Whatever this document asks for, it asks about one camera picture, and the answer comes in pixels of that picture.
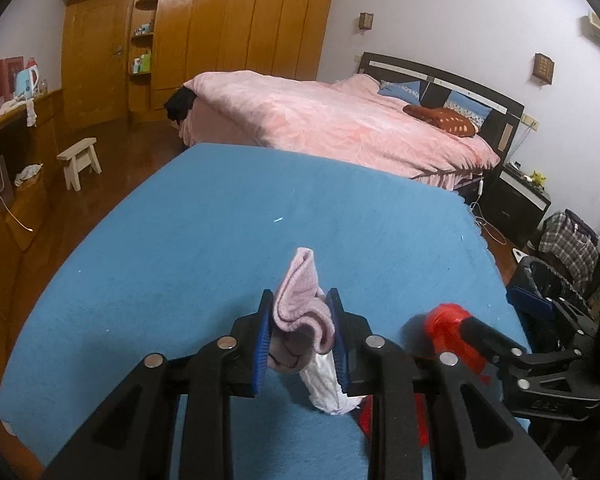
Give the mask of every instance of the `wooden floor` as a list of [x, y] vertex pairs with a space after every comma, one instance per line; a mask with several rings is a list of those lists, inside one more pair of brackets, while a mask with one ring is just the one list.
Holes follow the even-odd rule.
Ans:
[[[26, 322], [36, 300], [55, 272], [95, 225], [133, 189], [179, 155], [182, 143], [168, 121], [128, 126], [126, 121], [92, 126], [76, 133], [76, 139], [96, 137], [102, 173], [80, 173], [81, 191], [67, 191], [63, 178], [50, 190], [51, 210], [40, 232], [26, 251], [14, 291], [8, 350]], [[504, 282], [516, 267], [511, 249], [485, 235]], [[42, 468], [14, 437], [0, 425], [0, 451], [22, 479], [38, 478]]]

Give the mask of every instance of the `electrical outlet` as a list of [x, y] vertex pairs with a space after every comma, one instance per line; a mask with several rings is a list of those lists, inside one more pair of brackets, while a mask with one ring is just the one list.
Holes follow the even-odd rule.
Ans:
[[530, 115], [526, 115], [526, 114], [522, 114], [522, 118], [520, 119], [520, 122], [522, 124], [524, 124], [525, 126], [528, 126], [529, 128], [531, 128], [535, 132], [538, 131], [538, 128], [540, 126], [540, 123], [538, 121], [536, 121]]

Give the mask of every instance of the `dark wooden headboard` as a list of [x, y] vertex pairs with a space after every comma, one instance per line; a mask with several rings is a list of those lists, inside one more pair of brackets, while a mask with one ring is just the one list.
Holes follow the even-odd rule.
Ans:
[[451, 74], [406, 59], [383, 56], [365, 52], [360, 60], [358, 73], [365, 73], [377, 81], [390, 81], [392, 83], [405, 83], [420, 81], [421, 104], [427, 108], [440, 108], [449, 97], [451, 90], [471, 97], [472, 99], [491, 107], [493, 110], [484, 121], [480, 130], [480, 137], [486, 140], [494, 152], [500, 157], [500, 167], [511, 147], [511, 142], [520, 124], [525, 107], [513, 101], [506, 95], [491, 90], [459, 75]]

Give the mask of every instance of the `blue kettle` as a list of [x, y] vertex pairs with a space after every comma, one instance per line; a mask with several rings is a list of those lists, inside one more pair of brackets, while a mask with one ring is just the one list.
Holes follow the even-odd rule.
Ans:
[[30, 99], [36, 93], [37, 86], [40, 83], [40, 72], [37, 65], [25, 68], [16, 75], [16, 91], [13, 98], [17, 99], [24, 96], [24, 99]]

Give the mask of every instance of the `plaid clothing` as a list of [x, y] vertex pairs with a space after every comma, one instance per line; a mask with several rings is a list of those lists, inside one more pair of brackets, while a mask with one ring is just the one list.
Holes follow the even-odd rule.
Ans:
[[567, 267], [573, 288], [582, 294], [593, 277], [598, 250], [590, 238], [578, 231], [564, 211], [547, 218], [538, 250], [551, 253]]

